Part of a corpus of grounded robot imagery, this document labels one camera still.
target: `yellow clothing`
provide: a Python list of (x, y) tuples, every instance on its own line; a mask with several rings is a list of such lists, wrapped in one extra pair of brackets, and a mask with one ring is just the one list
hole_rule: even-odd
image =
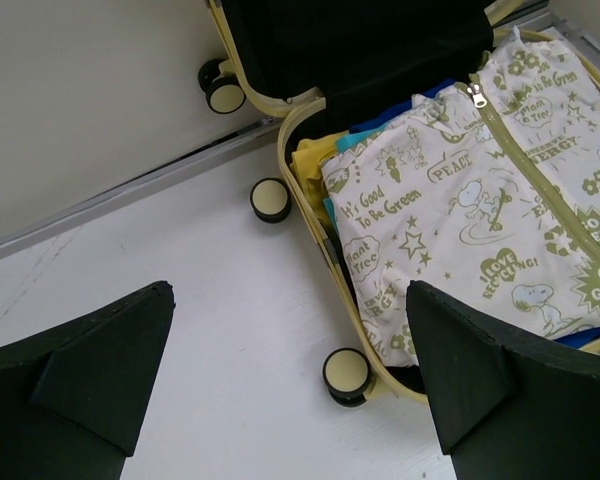
[(347, 133), (349, 132), (334, 133), (318, 140), (305, 138), (300, 140), (298, 149), (293, 152), (292, 169), (295, 171), (300, 188), (318, 220), (325, 226), (331, 226), (331, 220), (329, 220), (322, 200), (329, 194), (322, 181), (320, 166), (324, 160), (334, 157), (338, 153), (336, 140), (344, 137)]

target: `suitcase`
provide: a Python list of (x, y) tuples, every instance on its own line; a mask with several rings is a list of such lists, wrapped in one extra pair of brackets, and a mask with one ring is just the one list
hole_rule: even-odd
[[(350, 10), (352, 3), (354, 13), (346, 8)], [(429, 4), (414, 2), (410, 7), (409, 2), (397, 0), (385, 2), (382, 8), (343, 0), (210, 0), (208, 4), (229, 55), (226, 61), (208, 62), (200, 71), (200, 86), (210, 107), (218, 113), (230, 113), (246, 96), (263, 113), (284, 118), (277, 142), (284, 184), (271, 185), (266, 180), (273, 179), (266, 179), (266, 189), (256, 185), (252, 206), (262, 220), (281, 221), (291, 207), (290, 193), (325, 257), (362, 342), (364, 355), (341, 349), (326, 359), (323, 368), (330, 395), (347, 407), (390, 392), (422, 402), (427, 397), (419, 367), (385, 367), (376, 353), (358, 313), (338, 237), (310, 207), (290, 168), (291, 154), (302, 138), (340, 132), (404, 101), (404, 97), (396, 98), (397, 91), (424, 91), (463, 69), (465, 73), (475, 71), (479, 64), (475, 52), (497, 44), (508, 33), (491, 26), (524, 0), (440, 0), (434, 7), (421, 3)], [(486, 28), (481, 9), (487, 14)], [(405, 23), (413, 32), (405, 33), (407, 30), (401, 28)], [(332, 32), (335, 24), (344, 26)], [(428, 33), (433, 30), (445, 32), (445, 41)], [(316, 34), (307, 37), (309, 31)], [(302, 32), (304, 38), (299, 41)], [(534, 32), (523, 32), (523, 39), (550, 40)], [(402, 63), (396, 60), (403, 56), (406, 60)], [(580, 57), (600, 89), (600, 72)], [(600, 354), (600, 339), (581, 350)]]

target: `suitcase wheel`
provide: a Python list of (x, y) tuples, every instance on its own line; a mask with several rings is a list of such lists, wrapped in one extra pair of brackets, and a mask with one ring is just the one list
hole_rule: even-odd
[(367, 401), (364, 393), (373, 381), (373, 371), (362, 352), (341, 348), (325, 360), (322, 378), (331, 398), (338, 405), (352, 408)]
[(251, 189), (251, 207), (266, 223), (280, 223), (291, 213), (291, 194), (287, 185), (277, 178), (264, 178)]
[(220, 64), (223, 61), (222, 59), (214, 58), (198, 70), (198, 85), (200, 85), (203, 92), (206, 93), (213, 81), (220, 76)]
[(209, 108), (221, 115), (237, 111), (247, 99), (235, 75), (214, 80), (206, 93)]

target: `suitcase shell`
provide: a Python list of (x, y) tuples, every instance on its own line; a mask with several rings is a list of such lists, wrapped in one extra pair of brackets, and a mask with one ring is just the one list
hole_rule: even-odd
[[(524, 0), (496, 0), (485, 10), (489, 22), (491, 25), (496, 25), (509, 14), (514, 12), (523, 3)], [(347, 284), (345, 277), (346, 274), (343, 272), (343, 269), (340, 266), (340, 260), (338, 259), (334, 243), (329, 238), (327, 231), (319, 222), (318, 218), (310, 207), (298, 181), (289, 167), (291, 160), (290, 153), (294, 149), (294, 146), (290, 145), (290, 141), (292, 141), (294, 132), (309, 118), (327, 108), (326, 99), (321, 96), (320, 91), (317, 88), (310, 89), (300, 95), (287, 99), (271, 98), (258, 93), (254, 88), (251, 87), (249, 79), (245, 74), (245, 69), (238, 54), (238, 49), (232, 36), (231, 29), (227, 22), (222, 5), (218, 0), (210, 0), (209, 9), (218, 32), (222, 38), (225, 49), (229, 55), (229, 61), (231, 62), (230, 70), (231, 72), (235, 73), (240, 86), (243, 88), (246, 94), (246, 97), (263, 113), (274, 117), (284, 118), (277, 141), (277, 157), (282, 176), (288, 185), (293, 198), (295, 199), (296, 205), (299, 207), (299, 210), (302, 213), (313, 239), (322, 251), (331, 276), (340, 292), (342, 300), (352, 320), (353, 326), (362, 342), (364, 353), (368, 359), (367, 365), (373, 371), (373, 374), (370, 372), (368, 381), (366, 381), (364, 385), (364, 398), (362, 402), (358, 402), (357, 404), (349, 406), (357, 406), (358, 404), (364, 403), (364, 400), (371, 400), (390, 392), (393, 392), (397, 396), (408, 397), (426, 403), (427, 397), (425, 394), (419, 393), (401, 383), (388, 371), (388, 369), (380, 360), (380, 357), (377, 355), (362, 326), (362, 321), (358, 313), (356, 302)], [(508, 33), (509, 30), (506, 28), (495, 29), (495, 43), (497, 44), (503, 40)], [(547, 41), (552, 39), (549, 36), (531, 31), (523, 31), (522, 36), (525, 41), (532, 42)], [(579, 54), (579, 56), (594, 83), (600, 89), (600, 71), (596, 69), (593, 64), (589, 62), (583, 55)], [(589, 353), (600, 354), (600, 338), (585, 345), (581, 348), (581, 350)]]

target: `floor trim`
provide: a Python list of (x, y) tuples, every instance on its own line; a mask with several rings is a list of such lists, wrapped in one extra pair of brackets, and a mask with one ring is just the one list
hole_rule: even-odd
[(189, 155), (63, 210), (0, 240), (0, 259), (189, 180), (276, 141), (279, 122), (265, 118)]

